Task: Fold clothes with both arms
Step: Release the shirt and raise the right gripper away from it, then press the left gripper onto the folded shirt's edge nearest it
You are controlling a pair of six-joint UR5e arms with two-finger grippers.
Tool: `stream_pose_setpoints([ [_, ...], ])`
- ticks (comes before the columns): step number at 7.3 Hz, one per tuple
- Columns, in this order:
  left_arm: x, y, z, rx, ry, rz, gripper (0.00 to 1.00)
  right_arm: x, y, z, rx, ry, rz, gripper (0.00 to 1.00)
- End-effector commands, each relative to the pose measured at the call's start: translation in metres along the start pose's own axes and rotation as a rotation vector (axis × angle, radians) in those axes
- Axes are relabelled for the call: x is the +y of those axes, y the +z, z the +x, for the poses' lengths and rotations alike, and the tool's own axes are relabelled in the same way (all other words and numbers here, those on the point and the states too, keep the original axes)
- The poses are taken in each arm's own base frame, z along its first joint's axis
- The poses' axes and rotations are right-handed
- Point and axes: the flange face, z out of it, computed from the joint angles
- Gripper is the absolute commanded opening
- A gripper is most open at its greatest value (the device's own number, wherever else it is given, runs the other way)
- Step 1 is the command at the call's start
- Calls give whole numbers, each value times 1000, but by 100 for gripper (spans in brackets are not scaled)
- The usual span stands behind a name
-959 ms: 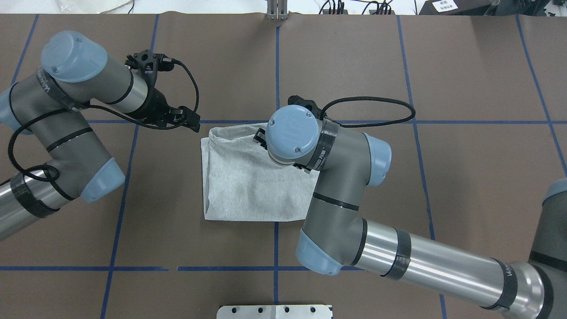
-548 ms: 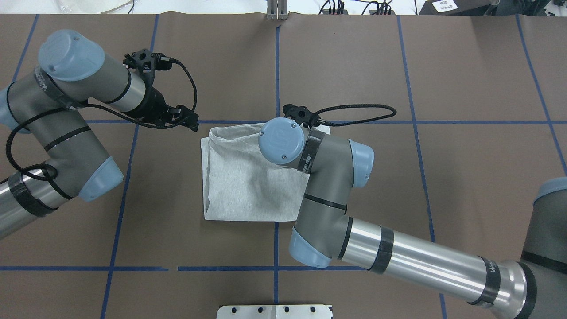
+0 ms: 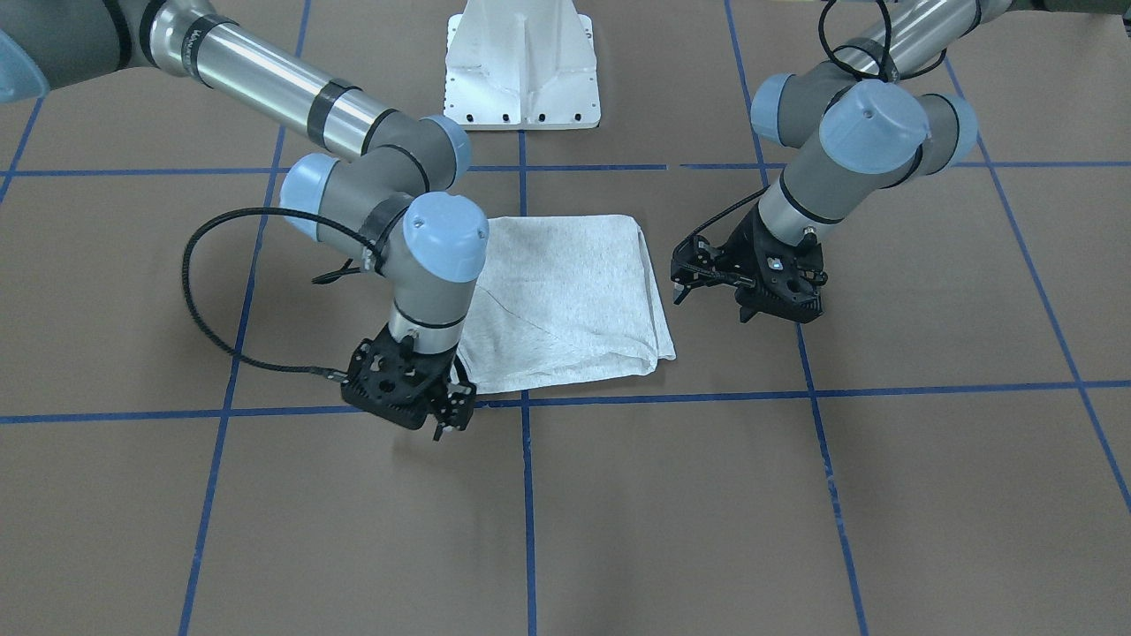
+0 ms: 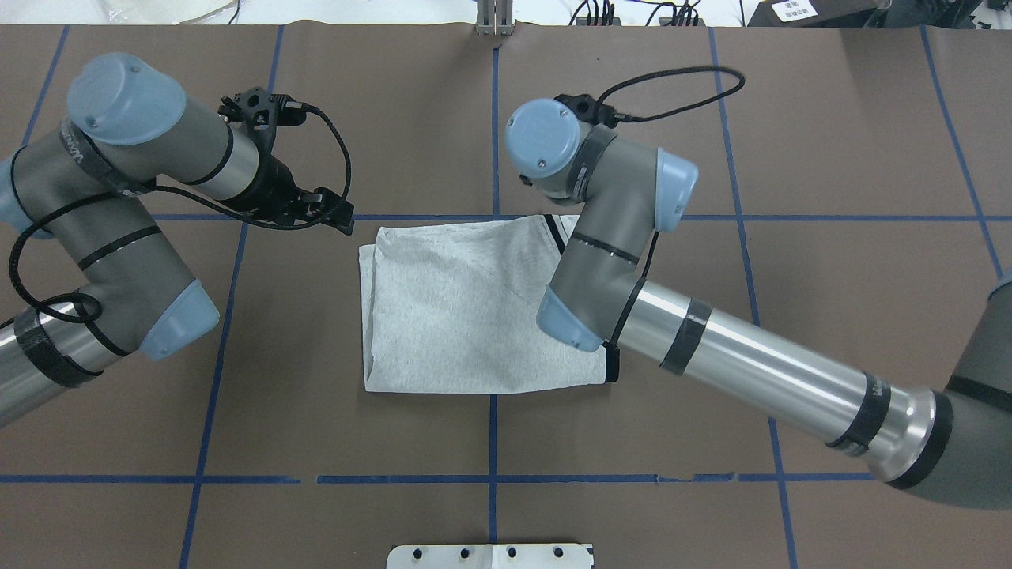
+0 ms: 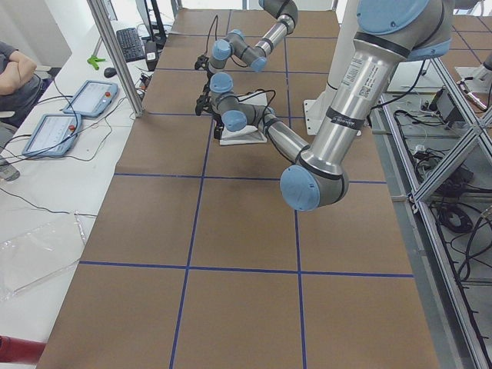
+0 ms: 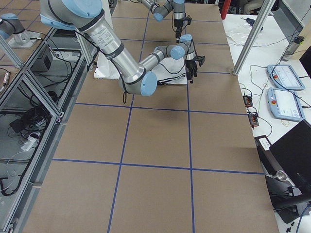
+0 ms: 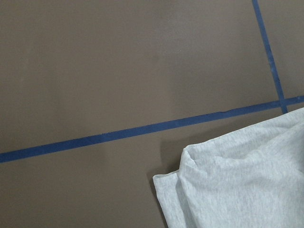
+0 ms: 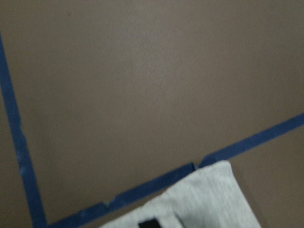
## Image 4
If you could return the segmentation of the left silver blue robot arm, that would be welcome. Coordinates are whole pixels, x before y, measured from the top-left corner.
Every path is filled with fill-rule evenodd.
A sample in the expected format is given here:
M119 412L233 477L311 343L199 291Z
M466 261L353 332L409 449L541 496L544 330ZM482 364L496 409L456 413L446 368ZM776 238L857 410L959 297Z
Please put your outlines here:
M274 157L276 130L318 107L251 88L214 111L137 55L87 62L57 129L2 162L2 220L18 237L7 277L25 309L2 325L2 424L140 352L163 360L220 314L142 195L166 192L276 231L353 231L341 190L304 190Z

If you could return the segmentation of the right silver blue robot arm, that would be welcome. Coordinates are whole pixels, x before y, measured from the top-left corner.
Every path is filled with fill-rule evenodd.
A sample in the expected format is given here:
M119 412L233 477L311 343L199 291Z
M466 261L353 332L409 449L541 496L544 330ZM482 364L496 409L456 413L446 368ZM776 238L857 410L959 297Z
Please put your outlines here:
M1010 274L987 298L946 388L901 389L637 273L648 241L677 227L697 166L621 139L559 100L504 130L512 163L549 199L582 205L536 324L582 352L625 347L857 458L926 501L1009 509Z

